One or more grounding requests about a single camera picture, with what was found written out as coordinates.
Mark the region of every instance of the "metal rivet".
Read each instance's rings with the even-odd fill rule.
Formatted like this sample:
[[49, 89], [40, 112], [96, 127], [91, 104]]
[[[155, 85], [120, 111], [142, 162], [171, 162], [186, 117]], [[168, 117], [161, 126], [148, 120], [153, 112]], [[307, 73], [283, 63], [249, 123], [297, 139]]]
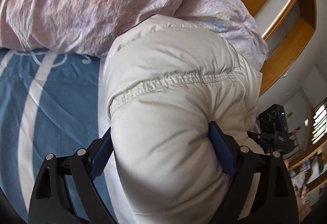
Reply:
[[50, 154], [48, 154], [45, 158], [46, 158], [47, 160], [51, 160], [51, 159], [53, 158], [53, 154], [50, 153]]
[[281, 156], [281, 154], [277, 151], [274, 151], [272, 154], [275, 158], [279, 158]]
[[249, 148], [246, 147], [246, 146], [241, 146], [241, 147], [240, 147], [240, 150], [241, 150], [243, 153], [248, 153], [248, 152], [249, 152]]
[[77, 151], [77, 155], [82, 156], [86, 153], [86, 150], [84, 148], [81, 148]]

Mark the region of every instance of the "white stripe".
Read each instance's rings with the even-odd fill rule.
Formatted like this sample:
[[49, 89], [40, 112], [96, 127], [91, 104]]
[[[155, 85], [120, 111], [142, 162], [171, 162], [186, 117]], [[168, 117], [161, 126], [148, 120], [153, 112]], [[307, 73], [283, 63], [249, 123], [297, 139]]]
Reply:
[[49, 51], [43, 58], [42, 64], [29, 88], [22, 113], [17, 157], [19, 182], [27, 211], [35, 182], [33, 176], [33, 138], [36, 114], [39, 108], [43, 86], [56, 57], [57, 54], [55, 52]]
[[[106, 108], [104, 104], [105, 91], [103, 89], [103, 66], [104, 59], [100, 60], [99, 69], [99, 91], [98, 91], [98, 129], [99, 137], [102, 137], [108, 130], [110, 124], [106, 117]], [[118, 223], [136, 224], [132, 210], [128, 204], [122, 184], [120, 182], [114, 154], [111, 155], [107, 166], [105, 167], [104, 177], [107, 184], [108, 193], [111, 199], [111, 204]]]
[[14, 51], [10, 50], [8, 51], [5, 56], [3, 57], [3, 59], [1, 60], [0, 63], [0, 76], [2, 76], [3, 71], [7, 68], [7, 65], [11, 59], [11, 57], [14, 55]]

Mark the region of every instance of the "white puffer jacket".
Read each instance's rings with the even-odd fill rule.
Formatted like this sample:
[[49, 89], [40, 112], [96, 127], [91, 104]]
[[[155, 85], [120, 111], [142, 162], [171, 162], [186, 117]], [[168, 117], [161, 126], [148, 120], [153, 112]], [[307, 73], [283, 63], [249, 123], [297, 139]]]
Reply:
[[[226, 40], [179, 19], [153, 16], [114, 41], [104, 67], [105, 103], [137, 223], [209, 222], [230, 178], [207, 137], [208, 122], [262, 153], [246, 134], [260, 84], [261, 74]], [[257, 178], [248, 207], [256, 185]]]

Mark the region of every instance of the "window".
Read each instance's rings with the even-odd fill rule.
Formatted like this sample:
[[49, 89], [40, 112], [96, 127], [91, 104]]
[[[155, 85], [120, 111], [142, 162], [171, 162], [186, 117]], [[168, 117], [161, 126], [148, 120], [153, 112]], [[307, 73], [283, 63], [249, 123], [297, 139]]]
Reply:
[[313, 132], [312, 132], [312, 143], [315, 144], [320, 138], [322, 138], [327, 132], [327, 110], [326, 110], [327, 100], [325, 99], [316, 109]]

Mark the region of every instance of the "striped bed sheet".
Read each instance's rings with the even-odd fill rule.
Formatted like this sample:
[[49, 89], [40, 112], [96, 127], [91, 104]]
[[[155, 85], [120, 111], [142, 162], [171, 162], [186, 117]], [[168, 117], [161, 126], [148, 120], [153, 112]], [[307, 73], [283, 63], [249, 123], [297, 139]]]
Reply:
[[[86, 148], [109, 125], [102, 92], [104, 60], [50, 50], [0, 50], [0, 186], [27, 222], [34, 182], [48, 153]], [[76, 213], [87, 219], [72, 177]], [[94, 184], [119, 223], [135, 223], [119, 181], [114, 155]]]

